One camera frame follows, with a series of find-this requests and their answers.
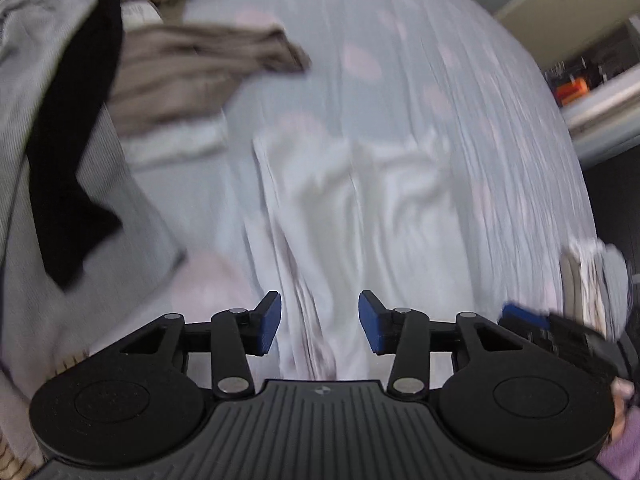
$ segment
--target bed sheet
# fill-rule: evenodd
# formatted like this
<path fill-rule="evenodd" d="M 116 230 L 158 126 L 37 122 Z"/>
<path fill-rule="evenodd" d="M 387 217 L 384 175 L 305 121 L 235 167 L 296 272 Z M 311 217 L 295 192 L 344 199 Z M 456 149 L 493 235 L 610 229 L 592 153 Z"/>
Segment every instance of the bed sheet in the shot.
<path fill-rule="evenodd" d="M 306 75 L 245 82 L 225 108 L 223 152 L 136 174 L 195 261 L 221 254 L 252 276 L 243 221 L 263 207 L 255 136 L 306 130 L 402 142 L 435 131 L 451 148 L 476 310 L 495 319 L 505 300 L 558 309 L 561 244 L 595 236 L 588 196 L 538 67 L 481 7 L 471 0 L 190 0 L 185 19 L 279 23 L 313 63 Z M 171 310 L 172 301 L 164 291 L 121 332 Z M 210 316 L 202 305 L 188 321 Z"/>

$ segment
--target black fabric strip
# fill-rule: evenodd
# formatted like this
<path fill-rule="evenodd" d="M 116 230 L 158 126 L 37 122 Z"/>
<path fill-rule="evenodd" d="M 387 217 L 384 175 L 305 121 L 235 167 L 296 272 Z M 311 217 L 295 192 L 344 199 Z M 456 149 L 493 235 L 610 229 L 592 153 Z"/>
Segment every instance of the black fabric strip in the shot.
<path fill-rule="evenodd" d="M 107 99 L 122 46 L 120 0 L 98 0 L 70 40 L 26 147 L 33 221 L 47 274 L 67 288 L 82 261 L 121 227 L 84 192 L 76 172 Z"/>

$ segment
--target circular black disc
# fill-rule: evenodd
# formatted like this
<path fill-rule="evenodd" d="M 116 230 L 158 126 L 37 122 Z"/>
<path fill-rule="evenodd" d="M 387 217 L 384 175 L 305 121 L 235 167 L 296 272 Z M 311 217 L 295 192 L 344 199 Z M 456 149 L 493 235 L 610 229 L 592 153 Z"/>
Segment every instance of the circular black disc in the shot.
<path fill-rule="evenodd" d="M 464 444 L 520 466 L 592 458 L 614 418 L 606 384 L 544 352 L 485 352 L 439 398 L 443 422 Z"/>
<path fill-rule="evenodd" d="M 123 466 L 181 444 L 203 415 L 200 389 L 149 356 L 90 358 L 39 389 L 30 419 L 50 456 L 89 466 Z"/>

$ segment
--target orange object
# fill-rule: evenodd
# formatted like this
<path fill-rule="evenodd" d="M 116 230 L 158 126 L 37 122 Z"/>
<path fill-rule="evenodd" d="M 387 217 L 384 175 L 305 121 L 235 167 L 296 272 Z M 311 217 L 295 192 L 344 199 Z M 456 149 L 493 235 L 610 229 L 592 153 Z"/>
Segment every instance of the orange object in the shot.
<path fill-rule="evenodd" d="M 579 77 L 574 81 L 559 86 L 558 88 L 556 88 L 555 92 L 556 99 L 560 101 L 562 106 L 566 106 L 572 101 L 575 101 L 576 99 L 588 93 L 589 86 L 587 85 L 586 79 L 583 77 Z"/>

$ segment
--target cabinet door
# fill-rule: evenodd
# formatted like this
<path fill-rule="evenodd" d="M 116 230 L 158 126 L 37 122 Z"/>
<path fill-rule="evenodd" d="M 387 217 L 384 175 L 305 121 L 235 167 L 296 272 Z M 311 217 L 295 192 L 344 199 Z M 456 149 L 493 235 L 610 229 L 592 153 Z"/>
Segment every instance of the cabinet door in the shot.
<path fill-rule="evenodd" d="M 640 0 L 512 0 L 495 17 L 542 69 L 579 54 L 640 11 Z"/>

